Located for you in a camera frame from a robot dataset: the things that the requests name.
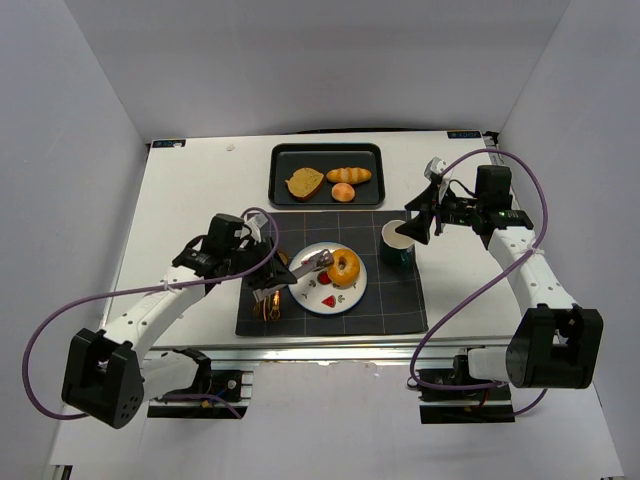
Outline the orange glazed donut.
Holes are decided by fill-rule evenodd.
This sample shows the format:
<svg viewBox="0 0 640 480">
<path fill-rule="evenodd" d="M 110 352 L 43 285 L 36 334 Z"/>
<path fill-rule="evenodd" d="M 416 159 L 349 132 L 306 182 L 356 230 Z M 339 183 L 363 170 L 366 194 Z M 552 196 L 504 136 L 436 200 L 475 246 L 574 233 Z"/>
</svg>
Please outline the orange glazed donut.
<svg viewBox="0 0 640 480">
<path fill-rule="evenodd" d="M 327 269 L 327 275 L 338 287 L 352 285 L 360 274 L 359 257 L 350 249 L 340 248 L 332 253 L 333 263 Z"/>
</svg>

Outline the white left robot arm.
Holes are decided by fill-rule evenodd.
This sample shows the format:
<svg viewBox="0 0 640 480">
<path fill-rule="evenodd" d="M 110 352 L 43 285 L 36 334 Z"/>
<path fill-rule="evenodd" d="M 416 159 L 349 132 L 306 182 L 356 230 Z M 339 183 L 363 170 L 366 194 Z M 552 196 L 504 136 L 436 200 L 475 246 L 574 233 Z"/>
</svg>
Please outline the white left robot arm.
<svg viewBox="0 0 640 480">
<path fill-rule="evenodd" d="M 294 285 L 333 264 L 323 249 L 290 270 L 278 253 L 279 233 L 264 237 L 274 219 L 259 208 L 242 216 L 215 215 L 206 234 L 189 241 L 161 282 L 141 290 L 140 300 L 98 331 L 80 330 L 72 339 L 62 400 L 115 429 L 127 425 L 149 400 L 206 401 L 227 406 L 215 394 L 211 360 L 191 348 L 149 358 L 165 331 L 217 285 L 244 279 L 256 300 Z"/>
</svg>

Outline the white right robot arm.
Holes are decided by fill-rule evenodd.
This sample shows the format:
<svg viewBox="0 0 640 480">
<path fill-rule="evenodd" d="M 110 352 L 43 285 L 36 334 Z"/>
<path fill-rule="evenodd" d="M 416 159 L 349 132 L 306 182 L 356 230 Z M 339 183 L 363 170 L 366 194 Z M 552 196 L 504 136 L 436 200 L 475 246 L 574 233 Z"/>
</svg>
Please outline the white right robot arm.
<svg viewBox="0 0 640 480">
<path fill-rule="evenodd" d="M 535 246 L 528 215 L 512 206 L 511 171 L 478 167 L 470 198 L 452 192 L 446 163 L 425 169 L 429 186 L 406 205 L 415 218 L 397 232 L 425 244 L 444 225 L 471 228 L 506 272 L 522 319 L 506 347 L 476 347 L 454 363 L 456 385 L 512 384 L 518 388 L 585 389 L 592 381 L 603 319 L 566 292 Z"/>
</svg>

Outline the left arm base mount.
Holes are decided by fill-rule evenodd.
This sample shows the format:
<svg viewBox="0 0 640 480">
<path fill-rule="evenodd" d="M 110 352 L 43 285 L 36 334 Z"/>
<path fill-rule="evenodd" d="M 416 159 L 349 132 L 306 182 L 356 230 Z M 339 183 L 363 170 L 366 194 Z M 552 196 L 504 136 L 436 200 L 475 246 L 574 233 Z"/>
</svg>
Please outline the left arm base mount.
<svg viewBox="0 0 640 480">
<path fill-rule="evenodd" d="M 160 359 L 186 360 L 194 375 L 184 387 L 173 388 L 149 403 L 147 416 L 155 419 L 239 420 L 251 397 L 252 374 L 216 368 L 203 352 L 191 348 L 163 352 Z"/>
</svg>

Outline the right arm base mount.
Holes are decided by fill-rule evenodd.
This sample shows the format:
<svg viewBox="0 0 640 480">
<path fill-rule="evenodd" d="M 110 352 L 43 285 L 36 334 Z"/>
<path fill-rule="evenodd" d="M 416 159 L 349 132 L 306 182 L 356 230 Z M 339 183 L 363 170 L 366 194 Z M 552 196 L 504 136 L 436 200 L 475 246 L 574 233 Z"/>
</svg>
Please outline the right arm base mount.
<svg viewBox="0 0 640 480">
<path fill-rule="evenodd" d="M 466 355 L 458 354 L 446 367 L 417 370 L 423 382 L 439 386 L 480 385 L 487 380 L 473 379 Z M 513 423 L 514 410 L 508 386 L 493 389 L 438 390 L 417 386 L 420 421 L 423 425 L 462 425 Z"/>
</svg>

